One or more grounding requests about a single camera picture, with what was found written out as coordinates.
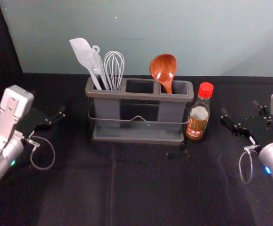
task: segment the black table surface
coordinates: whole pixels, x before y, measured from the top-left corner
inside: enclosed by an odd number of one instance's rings
[[[54,166],[36,170],[27,146],[0,181],[0,226],[273,225],[271,177],[253,155],[253,179],[241,183],[239,157],[249,142],[219,122],[222,107],[237,119],[257,114],[253,100],[269,106],[273,78],[176,79],[191,81],[195,93],[210,81],[215,91],[204,139],[187,142],[191,158],[167,161],[178,146],[91,141],[85,76],[0,76],[0,100],[17,84],[35,90],[33,107],[49,115],[67,105],[66,118],[41,134],[54,145]]]

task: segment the sauce bottle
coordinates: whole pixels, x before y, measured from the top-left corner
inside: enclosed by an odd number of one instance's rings
[[[201,83],[198,96],[190,109],[186,136],[191,140],[201,140],[207,127],[210,116],[210,99],[213,94],[214,86],[209,82]]]

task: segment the whisk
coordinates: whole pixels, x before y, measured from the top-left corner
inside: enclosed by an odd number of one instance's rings
[[[104,57],[104,70],[111,90],[118,91],[124,74],[125,60],[117,51],[109,51]]]

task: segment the wooden ladle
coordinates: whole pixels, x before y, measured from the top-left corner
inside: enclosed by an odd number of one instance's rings
[[[152,77],[163,85],[168,94],[172,94],[172,81],[176,68],[176,59],[171,54],[161,54],[155,57],[150,64]]]

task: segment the gray utensil caddy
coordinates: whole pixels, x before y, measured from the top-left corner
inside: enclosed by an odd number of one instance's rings
[[[173,81],[172,90],[167,94],[156,80],[137,78],[123,78],[119,91],[97,90],[89,78],[92,139],[180,144],[194,91],[189,81]]]

